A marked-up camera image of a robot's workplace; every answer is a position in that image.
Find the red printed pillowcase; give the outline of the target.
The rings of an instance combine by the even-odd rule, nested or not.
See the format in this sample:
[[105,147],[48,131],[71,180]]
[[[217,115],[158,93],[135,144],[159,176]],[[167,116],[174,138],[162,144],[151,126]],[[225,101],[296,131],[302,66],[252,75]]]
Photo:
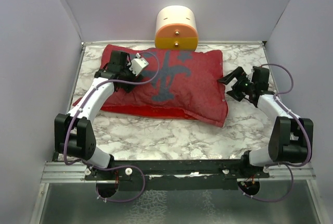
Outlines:
[[103,104],[103,111],[154,117],[158,119],[193,119],[222,127],[228,114],[223,77],[223,53],[174,51],[149,48],[133,50],[107,45],[101,67],[110,59],[112,51],[122,51],[134,58],[141,54],[148,62],[142,72],[143,81],[127,93],[123,89],[113,93]]

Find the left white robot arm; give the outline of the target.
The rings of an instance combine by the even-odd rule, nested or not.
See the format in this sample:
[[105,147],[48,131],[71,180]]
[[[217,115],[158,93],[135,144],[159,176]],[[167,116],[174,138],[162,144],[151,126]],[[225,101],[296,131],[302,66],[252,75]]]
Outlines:
[[114,157],[97,147],[93,122],[102,105],[114,92],[122,88],[130,92],[141,82],[140,74],[148,61],[139,53],[131,56],[112,51],[109,60],[95,74],[92,85],[81,100],[66,114],[58,114],[54,121],[55,150],[97,167],[97,173],[107,180],[113,177]]

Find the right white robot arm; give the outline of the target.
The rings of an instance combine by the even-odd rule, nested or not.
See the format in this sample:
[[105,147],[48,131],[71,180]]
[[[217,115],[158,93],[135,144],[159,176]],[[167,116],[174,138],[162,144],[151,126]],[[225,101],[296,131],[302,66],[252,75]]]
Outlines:
[[273,130],[267,147],[246,151],[241,156],[239,172],[250,178],[264,167],[286,164],[292,167],[306,165],[312,157],[313,121],[302,118],[282,103],[278,94],[270,91],[268,64],[254,66],[247,74],[242,67],[218,79],[227,85],[233,79],[227,94],[240,102],[247,99],[273,122]]

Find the white cylindrical drawer cabinet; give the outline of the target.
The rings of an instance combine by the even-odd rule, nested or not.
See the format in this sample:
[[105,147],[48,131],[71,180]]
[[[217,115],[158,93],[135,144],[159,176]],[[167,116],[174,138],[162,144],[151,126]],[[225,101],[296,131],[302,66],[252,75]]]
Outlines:
[[159,11],[156,18],[156,48],[194,51],[197,45],[198,31],[191,9],[172,5]]

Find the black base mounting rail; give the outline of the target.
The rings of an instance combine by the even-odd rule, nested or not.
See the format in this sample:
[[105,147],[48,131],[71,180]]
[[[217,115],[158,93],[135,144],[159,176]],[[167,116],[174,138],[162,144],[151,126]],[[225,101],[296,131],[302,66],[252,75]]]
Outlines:
[[269,177],[262,167],[250,165],[245,155],[240,159],[116,160],[113,168],[93,169],[85,180],[120,191],[180,191],[236,190],[238,180]]

